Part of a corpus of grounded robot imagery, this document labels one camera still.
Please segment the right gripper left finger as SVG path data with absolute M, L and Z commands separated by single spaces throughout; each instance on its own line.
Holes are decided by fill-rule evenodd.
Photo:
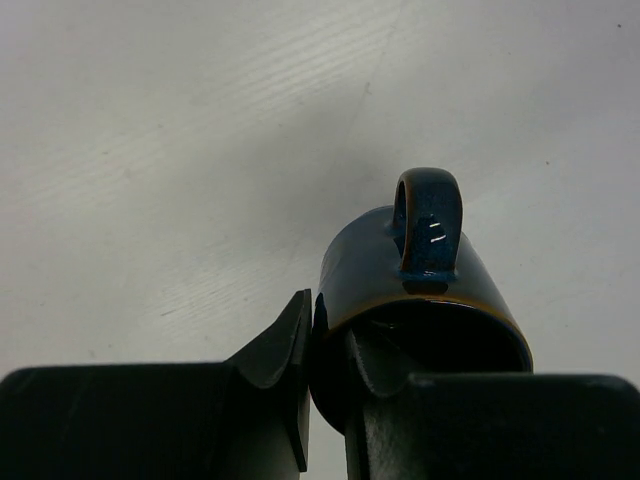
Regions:
M 311 294 L 222 362 L 32 367 L 1 383 L 5 479 L 296 479 Z

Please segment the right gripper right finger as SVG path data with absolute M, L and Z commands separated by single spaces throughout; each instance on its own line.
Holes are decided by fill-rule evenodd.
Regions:
M 352 479 L 635 479 L 639 392 L 610 375 L 445 374 L 347 337 Z

